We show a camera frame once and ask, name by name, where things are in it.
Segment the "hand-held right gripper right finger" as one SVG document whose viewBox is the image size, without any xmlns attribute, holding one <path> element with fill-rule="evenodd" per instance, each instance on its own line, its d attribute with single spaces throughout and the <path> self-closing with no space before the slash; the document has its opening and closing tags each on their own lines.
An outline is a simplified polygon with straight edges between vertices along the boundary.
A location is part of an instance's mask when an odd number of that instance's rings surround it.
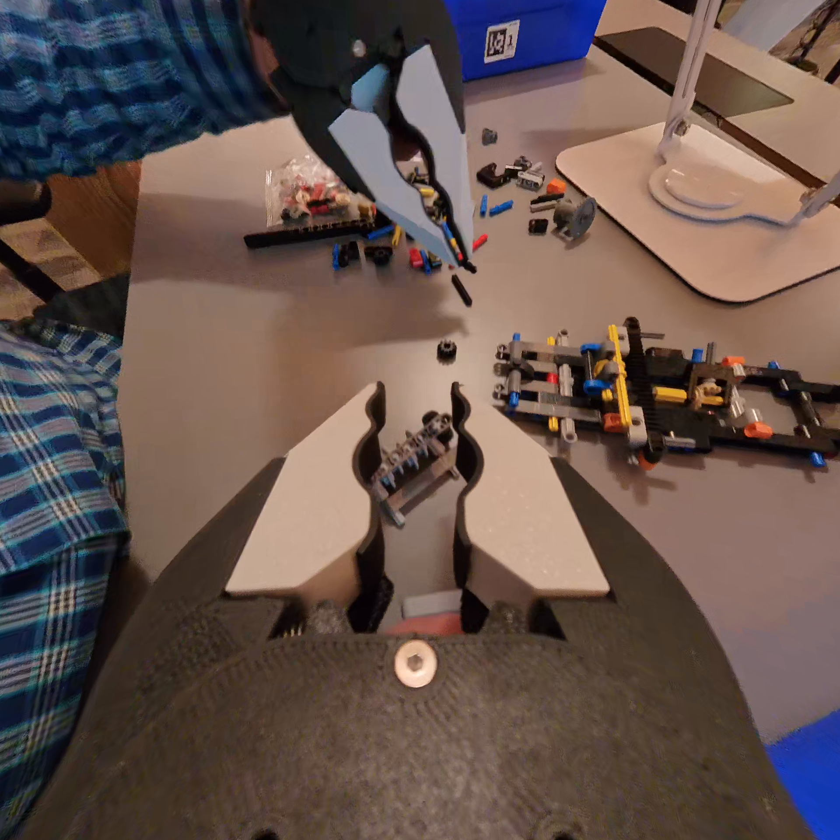
<svg viewBox="0 0 840 840">
<path fill-rule="evenodd" d="M 496 408 L 450 387 L 456 467 L 453 566 L 464 633 L 500 606 L 527 629 L 559 634 L 557 600 L 601 600 L 611 587 L 560 478 L 555 458 Z"/>
</svg>

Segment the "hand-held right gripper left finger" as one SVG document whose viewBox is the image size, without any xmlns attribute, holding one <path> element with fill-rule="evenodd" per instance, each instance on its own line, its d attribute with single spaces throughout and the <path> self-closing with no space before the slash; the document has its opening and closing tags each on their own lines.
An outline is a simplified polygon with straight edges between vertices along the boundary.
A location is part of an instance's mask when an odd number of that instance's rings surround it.
<svg viewBox="0 0 840 840">
<path fill-rule="evenodd" d="M 385 408 L 383 383 L 368 384 L 288 451 L 226 595 L 288 597 L 307 608 L 331 601 L 355 632 L 378 629 L 393 596 L 371 493 Z"/>
</svg>

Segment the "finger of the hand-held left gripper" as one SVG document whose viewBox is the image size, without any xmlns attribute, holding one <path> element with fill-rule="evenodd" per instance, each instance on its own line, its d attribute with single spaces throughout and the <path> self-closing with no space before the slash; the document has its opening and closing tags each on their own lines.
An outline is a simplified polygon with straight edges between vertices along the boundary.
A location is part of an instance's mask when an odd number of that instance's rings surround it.
<svg viewBox="0 0 840 840">
<path fill-rule="evenodd" d="M 418 144 L 427 161 L 430 185 L 440 208 L 431 217 L 420 192 L 407 185 L 396 213 L 406 230 L 427 249 L 439 247 L 440 254 L 455 257 L 468 272 L 473 262 L 475 205 L 469 180 L 466 134 L 455 110 L 430 45 L 404 61 L 395 102 L 404 120 L 419 136 Z"/>
<path fill-rule="evenodd" d="M 396 104 L 396 88 L 402 71 L 395 84 L 394 110 L 398 117 L 404 119 Z M 406 186 L 414 184 L 408 182 L 396 165 L 392 149 L 392 136 L 385 123 L 372 108 L 359 109 L 355 107 L 355 99 L 352 98 L 351 101 L 353 102 L 352 108 L 345 110 L 330 124 L 329 133 L 344 156 L 352 164 L 355 173 L 361 178 L 377 209 L 385 211 L 394 223 L 402 226 L 405 232 L 411 235 L 406 230 L 406 224 L 396 213 L 396 209 Z M 446 259 L 450 264 L 459 266 L 455 257 L 440 254 L 439 247 L 426 249 L 431 250 L 440 258 Z"/>
</svg>

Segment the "small grey lego sub-assembly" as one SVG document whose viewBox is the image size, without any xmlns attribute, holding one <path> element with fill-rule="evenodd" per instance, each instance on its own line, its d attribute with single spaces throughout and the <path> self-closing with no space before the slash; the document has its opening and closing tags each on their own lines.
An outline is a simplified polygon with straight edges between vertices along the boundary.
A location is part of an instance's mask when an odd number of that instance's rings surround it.
<svg viewBox="0 0 840 840">
<path fill-rule="evenodd" d="M 459 480 L 455 430 L 448 413 L 430 411 L 423 415 L 415 432 L 388 450 L 369 485 L 372 498 L 385 519 L 398 529 L 406 524 L 406 510 L 429 496 L 443 480 Z"/>
</svg>

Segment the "person's left forearm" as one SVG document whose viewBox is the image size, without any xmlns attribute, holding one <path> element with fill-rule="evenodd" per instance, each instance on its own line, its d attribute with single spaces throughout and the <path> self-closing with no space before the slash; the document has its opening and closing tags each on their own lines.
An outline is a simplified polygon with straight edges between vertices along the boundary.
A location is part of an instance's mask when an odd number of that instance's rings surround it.
<svg viewBox="0 0 840 840">
<path fill-rule="evenodd" d="M 288 113 L 251 2 L 1 2 L 1 174 L 44 182 Z"/>
</svg>

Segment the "clear bag of lego parts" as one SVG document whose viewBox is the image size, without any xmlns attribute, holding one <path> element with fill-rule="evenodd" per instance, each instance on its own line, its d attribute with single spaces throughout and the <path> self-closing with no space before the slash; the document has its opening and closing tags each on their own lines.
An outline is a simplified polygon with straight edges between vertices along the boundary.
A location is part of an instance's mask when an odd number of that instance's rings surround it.
<svg viewBox="0 0 840 840">
<path fill-rule="evenodd" d="M 375 205 L 311 152 L 266 169 L 264 198 L 268 229 L 375 220 Z"/>
</svg>

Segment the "long black lego beam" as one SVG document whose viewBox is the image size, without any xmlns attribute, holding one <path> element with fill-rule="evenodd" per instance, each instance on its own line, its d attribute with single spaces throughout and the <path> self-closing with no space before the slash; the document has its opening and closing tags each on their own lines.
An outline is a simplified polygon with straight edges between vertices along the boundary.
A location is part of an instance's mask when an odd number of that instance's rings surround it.
<svg viewBox="0 0 840 840">
<path fill-rule="evenodd" d="M 243 240 L 247 249 L 261 250 L 325 240 L 333 241 L 348 237 L 366 237 L 376 230 L 388 228 L 390 225 L 392 225 L 392 220 L 388 216 L 376 215 L 373 218 L 339 219 L 296 227 L 278 227 L 247 234 L 243 237 Z"/>
</svg>

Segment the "grey lego wheel hub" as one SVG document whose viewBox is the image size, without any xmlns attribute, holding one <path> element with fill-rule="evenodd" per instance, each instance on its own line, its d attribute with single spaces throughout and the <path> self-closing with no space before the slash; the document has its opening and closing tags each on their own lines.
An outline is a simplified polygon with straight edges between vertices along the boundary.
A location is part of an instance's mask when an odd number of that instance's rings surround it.
<svg viewBox="0 0 840 840">
<path fill-rule="evenodd" d="M 556 232 L 567 241 L 578 240 L 589 231 L 597 209 L 597 202 L 591 196 L 578 203 L 568 198 L 559 200 L 553 210 Z"/>
</svg>

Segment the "lego chassis assembly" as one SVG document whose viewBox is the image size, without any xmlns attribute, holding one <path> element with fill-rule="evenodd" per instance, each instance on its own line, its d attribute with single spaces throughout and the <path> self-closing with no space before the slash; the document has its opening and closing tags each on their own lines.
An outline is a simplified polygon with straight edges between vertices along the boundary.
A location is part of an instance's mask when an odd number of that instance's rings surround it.
<svg viewBox="0 0 840 840">
<path fill-rule="evenodd" d="M 542 342 L 515 332 L 497 346 L 493 399 L 568 447 L 581 430 L 618 436 L 628 461 L 645 470 L 666 454 L 719 447 L 788 455 L 816 470 L 838 460 L 838 423 L 820 410 L 838 409 L 838 384 L 808 380 L 777 360 L 718 358 L 714 342 L 689 353 L 650 343 L 664 337 L 633 317 L 581 344 L 566 330 Z"/>
</svg>

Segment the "blue plastic bin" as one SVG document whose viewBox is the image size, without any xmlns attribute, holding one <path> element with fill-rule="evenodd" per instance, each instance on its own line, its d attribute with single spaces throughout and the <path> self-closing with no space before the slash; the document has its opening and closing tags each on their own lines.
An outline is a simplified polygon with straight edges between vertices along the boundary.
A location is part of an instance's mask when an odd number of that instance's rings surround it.
<svg viewBox="0 0 840 840">
<path fill-rule="evenodd" d="M 606 1 L 446 1 L 463 78 L 473 81 L 586 56 Z"/>
</svg>

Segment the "white desk stand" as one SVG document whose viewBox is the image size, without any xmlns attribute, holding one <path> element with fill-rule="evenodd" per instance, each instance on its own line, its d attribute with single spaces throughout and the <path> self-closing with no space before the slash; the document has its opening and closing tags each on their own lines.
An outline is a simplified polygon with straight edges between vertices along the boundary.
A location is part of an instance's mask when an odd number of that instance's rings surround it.
<svg viewBox="0 0 840 840">
<path fill-rule="evenodd" d="M 721 2 L 699 2 L 661 123 L 558 154 L 560 173 L 689 287 L 747 304 L 839 267 L 839 174 L 807 192 L 689 121 Z"/>
</svg>

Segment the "person's plaid shirt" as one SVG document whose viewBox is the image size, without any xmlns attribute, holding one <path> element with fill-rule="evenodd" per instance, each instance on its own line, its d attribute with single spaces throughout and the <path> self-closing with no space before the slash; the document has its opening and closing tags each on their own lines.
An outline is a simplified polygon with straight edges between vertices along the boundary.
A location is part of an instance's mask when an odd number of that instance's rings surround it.
<svg viewBox="0 0 840 840">
<path fill-rule="evenodd" d="M 128 552 L 120 339 L 1 326 L 1 837 L 76 725 L 109 577 Z"/>
</svg>

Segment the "wooden cabinet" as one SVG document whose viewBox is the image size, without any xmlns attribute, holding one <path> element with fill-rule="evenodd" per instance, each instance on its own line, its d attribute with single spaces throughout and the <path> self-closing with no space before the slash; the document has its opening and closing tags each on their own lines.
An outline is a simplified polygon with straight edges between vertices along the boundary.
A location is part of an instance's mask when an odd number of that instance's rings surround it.
<svg viewBox="0 0 840 840">
<path fill-rule="evenodd" d="M 49 222 L 103 280 L 130 272 L 141 170 L 132 161 L 48 180 Z"/>
</svg>

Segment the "black flat pad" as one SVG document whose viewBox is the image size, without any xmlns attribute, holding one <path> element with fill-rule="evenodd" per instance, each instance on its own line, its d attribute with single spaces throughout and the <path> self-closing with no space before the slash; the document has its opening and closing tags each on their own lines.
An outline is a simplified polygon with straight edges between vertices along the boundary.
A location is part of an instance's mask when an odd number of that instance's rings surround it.
<svg viewBox="0 0 840 840">
<path fill-rule="evenodd" d="M 593 45 L 668 96 L 675 91 L 685 41 L 645 27 L 594 38 Z M 793 99 L 714 56 L 704 59 L 696 82 L 696 109 L 728 119 L 792 104 Z"/>
</svg>

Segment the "black chair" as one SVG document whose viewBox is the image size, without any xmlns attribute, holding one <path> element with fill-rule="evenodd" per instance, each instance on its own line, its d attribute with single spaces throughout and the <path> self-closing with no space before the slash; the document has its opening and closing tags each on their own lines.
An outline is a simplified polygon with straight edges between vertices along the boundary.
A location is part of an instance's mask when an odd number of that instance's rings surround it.
<svg viewBox="0 0 840 840">
<path fill-rule="evenodd" d="M 1 228 L 45 219 L 51 204 L 51 191 L 45 183 L 2 180 Z M 21 286 L 44 303 L 51 302 L 63 291 L 41 268 L 20 255 L 3 239 L 1 263 Z"/>
</svg>

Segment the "blue plastic lid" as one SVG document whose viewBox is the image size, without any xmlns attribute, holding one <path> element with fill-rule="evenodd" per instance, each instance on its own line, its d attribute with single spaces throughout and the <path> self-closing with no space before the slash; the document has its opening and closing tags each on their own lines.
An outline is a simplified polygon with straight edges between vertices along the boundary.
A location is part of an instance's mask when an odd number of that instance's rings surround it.
<svg viewBox="0 0 840 840">
<path fill-rule="evenodd" d="M 766 750 L 815 837 L 838 839 L 839 711 L 790 732 Z"/>
</svg>

